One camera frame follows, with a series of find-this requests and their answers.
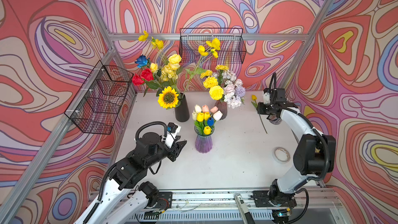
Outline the yellow tulip front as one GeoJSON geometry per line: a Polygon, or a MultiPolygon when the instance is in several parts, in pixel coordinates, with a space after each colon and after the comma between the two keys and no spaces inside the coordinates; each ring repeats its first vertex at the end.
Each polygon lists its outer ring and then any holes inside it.
{"type": "Polygon", "coordinates": [[[262,117],[261,117],[261,115],[258,113],[257,97],[256,97],[254,94],[251,96],[251,103],[252,103],[252,105],[254,106],[254,108],[255,108],[255,110],[256,110],[256,112],[257,112],[259,118],[260,118],[260,121],[261,121],[261,124],[262,124],[262,127],[263,127],[265,133],[268,134],[268,132],[267,132],[267,130],[266,130],[266,127],[265,127],[265,125],[264,125],[264,122],[263,122],[263,120],[262,120],[262,117]]]}

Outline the yellow tulip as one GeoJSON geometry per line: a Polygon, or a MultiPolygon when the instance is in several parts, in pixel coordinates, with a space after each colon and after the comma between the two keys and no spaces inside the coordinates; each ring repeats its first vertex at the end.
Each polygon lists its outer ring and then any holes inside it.
{"type": "Polygon", "coordinates": [[[264,125],[264,122],[263,122],[263,120],[262,120],[262,117],[261,117],[261,115],[258,113],[257,97],[256,97],[254,94],[251,96],[251,103],[252,103],[252,105],[254,106],[254,108],[255,108],[255,110],[256,110],[256,112],[257,112],[259,118],[260,118],[260,121],[261,121],[261,124],[262,124],[262,127],[263,127],[265,133],[268,134],[268,132],[267,132],[267,130],[266,130],[266,127],[265,127],[265,125],[264,125]]]}
{"type": "Polygon", "coordinates": [[[204,113],[198,113],[197,114],[197,121],[198,122],[204,121],[204,113]]]}

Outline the purple glass tulip vase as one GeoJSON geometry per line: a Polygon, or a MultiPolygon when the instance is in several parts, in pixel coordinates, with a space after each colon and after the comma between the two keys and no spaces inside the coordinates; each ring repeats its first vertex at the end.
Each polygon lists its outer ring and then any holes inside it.
{"type": "Polygon", "coordinates": [[[197,138],[195,141],[195,148],[200,153],[208,153],[212,149],[212,134],[214,132],[214,128],[211,128],[211,132],[209,135],[202,134],[198,127],[195,127],[195,132],[197,134],[197,138]]]}

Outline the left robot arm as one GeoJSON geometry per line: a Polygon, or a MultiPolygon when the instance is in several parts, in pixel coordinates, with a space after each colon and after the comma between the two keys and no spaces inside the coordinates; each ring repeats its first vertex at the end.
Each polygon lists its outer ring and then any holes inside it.
{"type": "Polygon", "coordinates": [[[76,220],[78,224],[124,224],[141,211],[148,216],[163,214],[172,206],[172,192],[159,192],[149,181],[152,166],[165,158],[176,161],[186,141],[178,134],[181,127],[170,122],[154,121],[135,134],[136,147],[113,164],[104,174],[97,197],[76,220]]]}

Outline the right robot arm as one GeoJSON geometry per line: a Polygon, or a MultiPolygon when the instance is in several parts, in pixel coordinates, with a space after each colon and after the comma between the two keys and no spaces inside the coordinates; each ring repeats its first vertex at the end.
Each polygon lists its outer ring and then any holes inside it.
{"type": "Polygon", "coordinates": [[[283,176],[275,179],[262,198],[267,205],[292,207],[295,194],[309,181],[322,181],[333,171],[336,139],[324,135],[286,98],[286,90],[276,85],[277,75],[272,74],[268,88],[263,91],[263,101],[257,112],[272,124],[286,123],[298,145],[293,155],[293,166],[283,176]]]}

